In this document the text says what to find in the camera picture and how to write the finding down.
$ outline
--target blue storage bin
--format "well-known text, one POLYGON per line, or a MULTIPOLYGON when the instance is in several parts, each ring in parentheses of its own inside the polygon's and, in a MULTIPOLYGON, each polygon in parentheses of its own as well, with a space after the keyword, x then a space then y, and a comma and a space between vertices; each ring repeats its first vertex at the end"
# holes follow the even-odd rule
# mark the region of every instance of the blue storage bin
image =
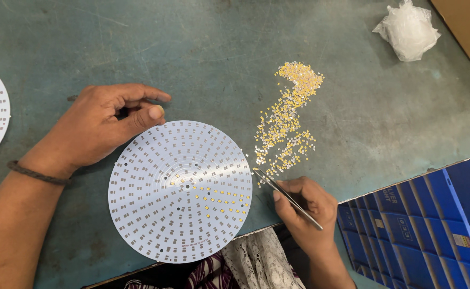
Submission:
POLYGON ((459 163, 340 204, 354 269, 393 289, 470 288, 467 180, 459 163))

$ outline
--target white lace fabric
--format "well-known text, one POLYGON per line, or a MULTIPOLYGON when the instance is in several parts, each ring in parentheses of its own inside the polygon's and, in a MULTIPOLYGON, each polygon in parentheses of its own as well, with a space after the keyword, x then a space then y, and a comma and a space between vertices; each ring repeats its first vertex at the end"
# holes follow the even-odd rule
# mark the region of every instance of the white lace fabric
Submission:
POLYGON ((272 228, 232 240, 221 253, 240 289, 304 289, 272 228))

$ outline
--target left hand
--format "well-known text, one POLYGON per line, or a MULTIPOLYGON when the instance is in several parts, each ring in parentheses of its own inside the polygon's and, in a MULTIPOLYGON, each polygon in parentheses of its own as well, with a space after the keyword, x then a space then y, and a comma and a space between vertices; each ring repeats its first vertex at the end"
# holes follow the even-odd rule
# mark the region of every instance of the left hand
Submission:
POLYGON ((50 132, 19 165, 53 177, 69 178, 79 167, 92 165, 135 135, 165 123, 165 112, 149 100, 171 96, 144 84, 87 86, 50 132), (123 107, 128 116, 115 115, 123 107))

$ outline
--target scratched table surface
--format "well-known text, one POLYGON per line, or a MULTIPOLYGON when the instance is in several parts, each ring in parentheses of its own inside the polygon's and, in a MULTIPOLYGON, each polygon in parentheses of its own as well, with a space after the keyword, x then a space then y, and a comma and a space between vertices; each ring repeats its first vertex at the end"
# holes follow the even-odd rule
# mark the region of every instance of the scratched table surface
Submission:
MULTIPOLYGON (((39 141, 71 105, 67 98, 88 84, 142 82, 167 91, 167 121, 212 124, 254 164, 259 112, 280 97, 277 82, 287 81, 274 73, 287 61, 326 78, 299 111, 316 151, 280 178, 307 175, 341 201, 469 158, 468 58, 434 14, 438 43, 421 61, 400 62, 371 33, 387 5, 397 3, 2 0, 0 77, 12 119, 0 145, 0 181, 5 163, 39 141)), ((125 243, 110 218, 108 182, 124 147, 78 171, 65 189, 36 288, 79 288, 154 263, 125 243)), ((240 233, 280 221, 270 190, 253 188, 240 233)))

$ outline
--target plastic bag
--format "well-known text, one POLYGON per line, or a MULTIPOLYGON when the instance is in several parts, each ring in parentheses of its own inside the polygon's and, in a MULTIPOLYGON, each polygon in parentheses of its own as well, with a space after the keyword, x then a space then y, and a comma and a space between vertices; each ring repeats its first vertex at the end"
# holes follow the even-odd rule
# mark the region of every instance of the plastic bag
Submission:
POLYGON ((403 0, 399 8, 387 7, 388 16, 372 30, 388 41, 399 60, 415 61, 436 44, 441 36, 431 24, 431 11, 403 0))

